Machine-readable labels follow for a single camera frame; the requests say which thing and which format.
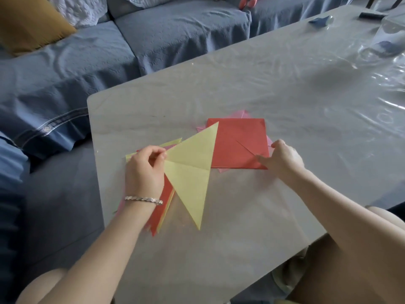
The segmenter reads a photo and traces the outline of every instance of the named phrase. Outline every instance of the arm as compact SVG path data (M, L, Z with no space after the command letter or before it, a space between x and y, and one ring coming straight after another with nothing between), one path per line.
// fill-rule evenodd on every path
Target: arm
M148 161L153 156L155 162L151 165ZM165 149L156 146L148 146L134 155L126 168L126 195L159 198L164 185L165 157ZM39 304L110 304L139 233L154 208L152 203L127 202Z
M387 303L405 298L405 231L356 204L304 168L294 148L276 141L259 161L294 190Z

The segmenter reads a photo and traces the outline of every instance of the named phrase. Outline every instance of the table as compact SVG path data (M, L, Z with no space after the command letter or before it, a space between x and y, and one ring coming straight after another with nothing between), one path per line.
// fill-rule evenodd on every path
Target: table
M104 221L123 194L124 156L196 133L208 117L240 109L266 120L306 166L367 205L405 171L405 55L367 49L379 24L334 9L99 92L88 107ZM161 232L139 238L118 304L222 304L325 230L268 171L211 170L202 228L174 198Z

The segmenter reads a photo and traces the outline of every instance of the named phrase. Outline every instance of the white pillow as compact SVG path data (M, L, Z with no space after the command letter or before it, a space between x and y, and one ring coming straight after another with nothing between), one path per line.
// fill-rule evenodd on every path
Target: white pillow
M75 28L90 27L107 13L107 0L48 0Z
M138 7L150 8L172 0L127 0L127 1L131 2L132 4Z

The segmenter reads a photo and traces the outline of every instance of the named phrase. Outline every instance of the red paper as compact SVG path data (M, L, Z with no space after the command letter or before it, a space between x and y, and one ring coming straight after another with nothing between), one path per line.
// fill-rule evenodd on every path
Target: red paper
M219 122L213 168L259 168L255 155L269 156L263 118L209 118L207 127Z
M160 195L160 200L163 201L163 205L155 207L155 210L152 212L151 217L145 224L145 227L150 227L152 236L154 236L158 231L160 219L162 218L162 215L165 212L165 208L167 206L170 197L172 196L173 191L174 191L173 186L165 175L165 186L163 187L162 194Z

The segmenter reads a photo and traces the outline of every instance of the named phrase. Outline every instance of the right hand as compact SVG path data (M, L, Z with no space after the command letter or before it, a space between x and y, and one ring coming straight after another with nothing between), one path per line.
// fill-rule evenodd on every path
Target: right hand
M288 146L283 140L277 140L271 147L274 148L271 157L256 158L283 182L288 184L297 173L305 170L304 161L295 148Z

